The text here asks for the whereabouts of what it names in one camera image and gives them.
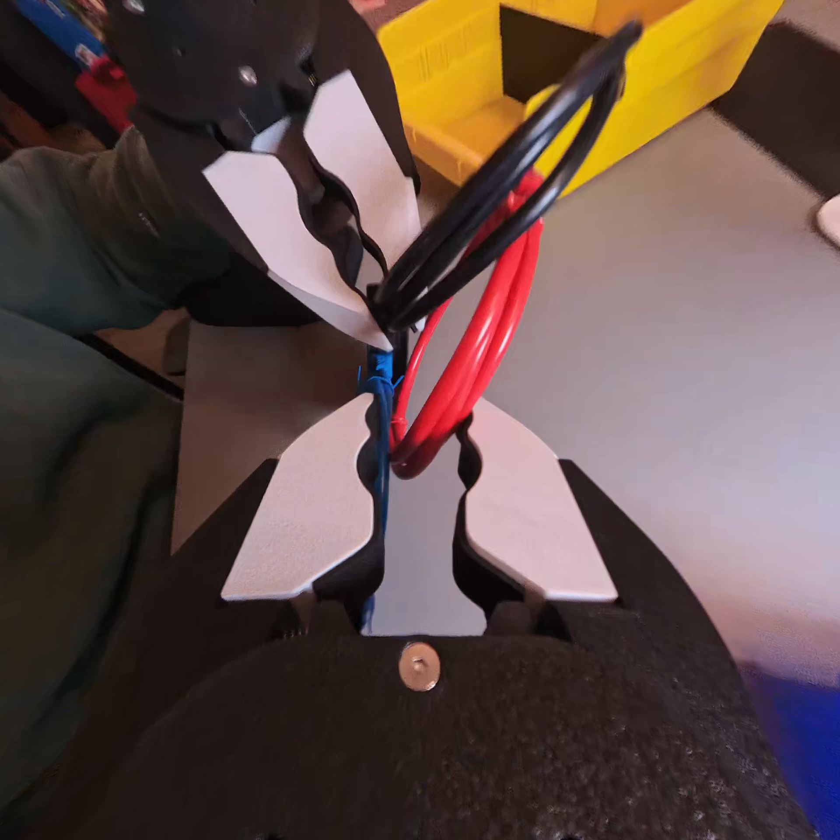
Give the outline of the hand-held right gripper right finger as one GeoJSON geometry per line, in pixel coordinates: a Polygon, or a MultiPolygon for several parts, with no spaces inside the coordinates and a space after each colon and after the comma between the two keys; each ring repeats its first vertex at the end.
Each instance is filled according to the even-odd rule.
{"type": "Polygon", "coordinates": [[[499,604],[613,604],[619,594],[551,447],[481,397],[457,431],[453,573],[491,616],[499,604]]]}

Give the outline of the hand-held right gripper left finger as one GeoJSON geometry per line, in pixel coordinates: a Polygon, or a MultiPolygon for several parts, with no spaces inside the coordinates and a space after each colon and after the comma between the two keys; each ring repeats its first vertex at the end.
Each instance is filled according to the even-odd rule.
{"type": "Polygon", "coordinates": [[[357,395],[282,453],[221,590],[226,602],[306,593],[363,615],[384,577],[381,404],[357,395]]]}

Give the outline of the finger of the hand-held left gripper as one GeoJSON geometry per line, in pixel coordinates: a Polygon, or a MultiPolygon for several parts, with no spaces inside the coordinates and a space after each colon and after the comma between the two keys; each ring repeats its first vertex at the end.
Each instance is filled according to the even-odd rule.
{"type": "Polygon", "coordinates": [[[307,230],[287,170],[269,154],[227,151],[203,175],[280,288],[363,344],[392,351],[361,294],[342,279],[331,250],[307,230]]]}
{"type": "Polygon", "coordinates": [[[387,277],[420,233],[417,169],[388,77],[342,71],[303,123],[307,277],[387,277]]]}

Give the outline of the yellow plastic bin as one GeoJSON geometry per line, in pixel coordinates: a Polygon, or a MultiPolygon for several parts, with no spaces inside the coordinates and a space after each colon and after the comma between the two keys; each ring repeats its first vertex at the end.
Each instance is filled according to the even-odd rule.
{"type": "Polygon", "coordinates": [[[500,6],[605,38],[638,21],[623,95],[570,193],[730,90],[782,1],[433,1],[382,26],[414,156],[462,186],[547,101],[505,96],[500,6]]]}

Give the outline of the blue plastic bin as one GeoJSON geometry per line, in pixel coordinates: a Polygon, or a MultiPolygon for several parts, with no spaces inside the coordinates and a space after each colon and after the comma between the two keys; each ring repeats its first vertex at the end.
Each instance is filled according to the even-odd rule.
{"type": "Polygon", "coordinates": [[[820,838],[839,838],[839,688],[741,670],[763,735],[820,838]]]}

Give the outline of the person's left forearm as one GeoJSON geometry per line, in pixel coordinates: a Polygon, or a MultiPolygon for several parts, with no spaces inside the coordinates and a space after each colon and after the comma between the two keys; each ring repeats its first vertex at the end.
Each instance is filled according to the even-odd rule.
{"type": "Polygon", "coordinates": [[[1,200],[3,333],[139,329],[230,267],[227,242],[176,197],[136,128],[103,152],[15,153],[1,200]]]}

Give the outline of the red plastic basket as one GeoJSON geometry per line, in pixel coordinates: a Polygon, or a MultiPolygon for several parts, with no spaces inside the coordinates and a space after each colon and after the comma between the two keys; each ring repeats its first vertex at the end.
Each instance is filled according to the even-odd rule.
{"type": "Polygon", "coordinates": [[[81,96],[116,133],[122,134],[133,125],[132,110],[137,102],[134,90],[124,69],[112,58],[94,59],[75,84],[81,96]]]}

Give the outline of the blue toy box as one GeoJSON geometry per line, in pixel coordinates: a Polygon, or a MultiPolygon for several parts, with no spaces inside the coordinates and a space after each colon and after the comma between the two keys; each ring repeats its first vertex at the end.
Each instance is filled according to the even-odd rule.
{"type": "Polygon", "coordinates": [[[109,56],[103,2],[13,1],[12,5],[81,69],[109,56]]]}

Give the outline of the black bin divider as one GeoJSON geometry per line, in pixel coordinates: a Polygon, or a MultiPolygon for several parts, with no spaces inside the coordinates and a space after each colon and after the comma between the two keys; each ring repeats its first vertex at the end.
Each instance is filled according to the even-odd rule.
{"type": "Polygon", "coordinates": [[[500,6],[503,94],[526,105],[558,85],[603,38],[515,8],[500,6]]]}

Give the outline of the person's green sweatshirt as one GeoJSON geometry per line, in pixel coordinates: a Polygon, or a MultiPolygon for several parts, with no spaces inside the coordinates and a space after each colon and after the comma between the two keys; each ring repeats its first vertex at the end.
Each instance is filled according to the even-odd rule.
{"type": "Polygon", "coordinates": [[[2,838],[46,813],[133,580],[166,557],[182,409],[82,338],[2,310],[2,838]]]}

